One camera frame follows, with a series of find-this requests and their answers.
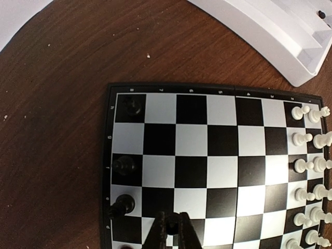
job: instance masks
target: white pawn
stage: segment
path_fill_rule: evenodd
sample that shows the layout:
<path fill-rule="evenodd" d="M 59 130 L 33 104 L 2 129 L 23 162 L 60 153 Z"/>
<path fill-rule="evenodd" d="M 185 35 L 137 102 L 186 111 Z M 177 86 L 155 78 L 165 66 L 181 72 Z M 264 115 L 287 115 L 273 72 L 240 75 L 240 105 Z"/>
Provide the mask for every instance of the white pawn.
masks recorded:
<path fill-rule="evenodd" d="M 332 189 L 327 190 L 323 184 L 316 185 L 313 189 L 313 193 L 317 200 L 322 200 L 324 197 L 327 197 L 329 201 L 332 201 Z"/>
<path fill-rule="evenodd" d="M 303 249 L 303 247 L 295 239 L 290 239 L 286 242 L 286 249 Z"/>
<path fill-rule="evenodd" d="M 303 118 L 303 115 L 310 111 L 310 107 L 305 105 L 304 107 L 300 108 L 298 106 L 292 109 L 292 116 L 296 120 L 300 120 Z"/>
<path fill-rule="evenodd" d="M 312 225 L 312 221 L 311 219 L 307 218 L 304 213 L 298 213 L 294 217 L 294 224 L 298 227 L 302 225 L 310 227 Z"/>
<path fill-rule="evenodd" d="M 315 194 L 308 193 L 304 188 L 298 188 L 295 191 L 295 199 L 298 201 L 313 201 L 315 199 Z"/>
<path fill-rule="evenodd" d="M 310 133 L 302 135 L 300 133 L 294 133 L 293 135 L 293 143 L 296 146 L 301 146 L 307 142 L 310 142 L 312 140 L 312 135 Z"/>
<path fill-rule="evenodd" d="M 309 119 L 312 123 L 318 123 L 321 117 L 327 117 L 330 115 L 330 109 L 325 106 L 321 110 L 311 110 L 309 112 Z"/>
<path fill-rule="evenodd" d="M 325 223 L 332 223 L 332 213 L 325 214 L 324 211 L 319 207 L 314 207 L 310 211 L 310 219 L 313 222 L 319 222 L 323 220 Z"/>
<path fill-rule="evenodd" d="M 324 146 L 331 146 L 331 144 L 332 144 L 332 131 L 323 135 L 318 134 L 313 139 L 313 145 L 317 149 L 321 149 Z"/>
<path fill-rule="evenodd" d="M 322 247 L 331 246 L 330 241 L 328 239 L 324 239 L 323 237 L 319 237 L 318 232 L 316 230 L 311 230 L 308 232 L 306 236 L 306 243 L 308 245 L 317 243 L 317 245 L 321 245 Z"/>
<path fill-rule="evenodd" d="M 303 159 L 298 159 L 295 162 L 294 168 L 297 173 L 303 173 L 306 170 L 312 170 L 314 167 L 313 162 L 306 162 Z"/>
<path fill-rule="evenodd" d="M 314 164 L 314 171 L 316 172 L 323 172 L 326 169 L 332 169 L 332 161 L 331 160 L 325 160 L 323 157 L 316 157 L 313 160 Z"/>

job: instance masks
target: white object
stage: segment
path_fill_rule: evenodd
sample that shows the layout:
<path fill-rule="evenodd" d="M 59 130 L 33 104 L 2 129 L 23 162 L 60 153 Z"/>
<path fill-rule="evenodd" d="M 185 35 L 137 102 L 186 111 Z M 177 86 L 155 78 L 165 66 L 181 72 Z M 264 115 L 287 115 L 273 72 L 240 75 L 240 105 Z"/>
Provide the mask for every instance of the white object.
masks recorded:
<path fill-rule="evenodd" d="M 304 188 L 298 188 L 295 191 L 295 199 L 298 201 L 313 201 L 315 199 L 315 194 L 308 193 Z"/>
<path fill-rule="evenodd" d="M 324 146 L 331 146 L 332 144 L 332 131 L 323 134 L 323 135 L 316 135 L 313 139 L 313 145 L 317 149 L 322 149 Z"/>
<path fill-rule="evenodd" d="M 313 162 L 306 162 L 303 159 L 298 159 L 294 165 L 295 171 L 303 173 L 305 170 L 312 170 L 314 168 Z"/>
<path fill-rule="evenodd" d="M 309 120 L 312 123 L 318 123 L 322 117 L 327 117 L 330 115 L 330 109 L 325 106 L 321 110 L 311 110 L 309 112 Z"/>
<path fill-rule="evenodd" d="M 293 135 L 293 143 L 296 146 L 301 146 L 307 142 L 310 142 L 312 140 L 312 135 L 310 133 L 302 135 L 300 133 L 295 133 Z"/>
<path fill-rule="evenodd" d="M 327 224 L 332 223 L 332 213 L 325 214 L 324 211 L 321 208 L 314 207 L 310 211 L 310 219 L 313 222 L 319 222 L 319 221 L 323 220 Z"/>
<path fill-rule="evenodd" d="M 307 105 L 303 106 L 302 108 L 295 106 L 292 109 L 292 116 L 294 119 L 300 120 L 303 118 L 303 115 L 307 114 L 309 111 L 310 111 L 310 107 Z"/>
<path fill-rule="evenodd" d="M 295 239 L 290 239 L 286 242 L 286 249 L 303 249 L 303 247 Z"/>
<path fill-rule="evenodd" d="M 332 201 L 332 189 L 327 190 L 323 184 L 316 185 L 313 189 L 313 193 L 317 200 L 322 200 L 324 197 L 327 197 L 329 201 Z"/>
<path fill-rule="evenodd" d="M 310 227 L 312 225 L 312 221 L 311 219 L 307 218 L 304 213 L 298 213 L 294 217 L 294 224 L 298 227 L 302 225 Z"/>
<path fill-rule="evenodd" d="M 323 157 L 316 157 L 313 160 L 314 163 L 314 171 L 316 172 L 323 172 L 326 169 L 332 169 L 332 161 L 331 160 L 325 160 Z"/>
<path fill-rule="evenodd" d="M 0 51 L 31 17 L 51 2 L 52 0 L 1 0 Z"/>
<path fill-rule="evenodd" d="M 328 239 L 324 239 L 323 237 L 319 237 L 318 232 L 316 230 L 311 230 L 308 232 L 306 236 L 306 243 L 308 245 L 317 243 L 317 245 L 321 245 L 322 247 L 331 246 L 330 241 Z"/>
<path fill-rule="evenodd" d="M 295 87 L 318 74 L 332 44 L 329 0 L 189 1 L 241 36 Z"/>

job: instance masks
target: wooden table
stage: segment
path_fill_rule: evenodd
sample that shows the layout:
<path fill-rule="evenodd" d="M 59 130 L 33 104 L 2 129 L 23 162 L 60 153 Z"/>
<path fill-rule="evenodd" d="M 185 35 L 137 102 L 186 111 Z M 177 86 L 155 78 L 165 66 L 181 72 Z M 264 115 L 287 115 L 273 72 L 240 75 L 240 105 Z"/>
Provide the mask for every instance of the wooden table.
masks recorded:
<path fill-rule="evenodd" d="M 185 0 L 55 0 L 0 53 L 0 248 L 99 248 L 108 82 L 264 87 L 332 107 L 331 78 L 330 53 L 317 77 L 292 87 Z"/>

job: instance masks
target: black chess piece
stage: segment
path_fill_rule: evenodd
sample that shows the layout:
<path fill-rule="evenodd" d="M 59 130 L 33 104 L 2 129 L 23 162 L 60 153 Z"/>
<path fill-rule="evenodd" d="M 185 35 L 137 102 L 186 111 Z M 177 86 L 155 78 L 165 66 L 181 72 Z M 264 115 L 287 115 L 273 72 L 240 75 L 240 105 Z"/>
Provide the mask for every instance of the black chess piece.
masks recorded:
<path fill-rule="evenodd" d="M 131 157 L 122 156 L 112 163 L 112 169 L 120 175 L 125 176 L 133 173 L 137 169 L 137 166 Z"/>
<path fill-rule="evenodd" d="M 326 14 L 324 12 L 322 12 L 321 10 L 318 11 L 318 16 L 321 18 L 321 19 L 324 19 L 326 17 Z"/>
<path fill-rule="evenodd" d="M 135 200 L 130 195 L 119 196 L 115 203 L 109 207 L 109 218 L 115 219 L 133 212 L 135 208 Z"/>
<path fill-rule="evenodd" d="M 142 112 L 142 105 L 134 97 L 126 97 L 123 103 L 129 116 L 137 116 Z"/>

